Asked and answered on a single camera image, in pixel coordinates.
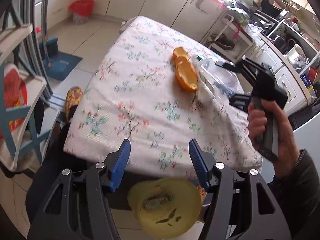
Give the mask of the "person's right hand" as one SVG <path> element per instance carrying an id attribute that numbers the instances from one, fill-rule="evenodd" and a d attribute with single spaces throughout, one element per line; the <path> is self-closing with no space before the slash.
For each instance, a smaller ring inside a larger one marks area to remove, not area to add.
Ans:
<path id="1" fill-rule="evenodd" d="M 273 162 L 276 177 L 284 177 L 294 168 L 300 152 L 295 142 L 293 130 L 284 111 L 275 101 L 261 100 L 265 110 L 272 112 L 278 123 L 278 159 Z M 253 147 L 258 150 L 257 137 L 266 129 L 267 117 L 263 110 L 256 109 L 253 103 L 248 106 L 247 118 L 249 138 Z"/>

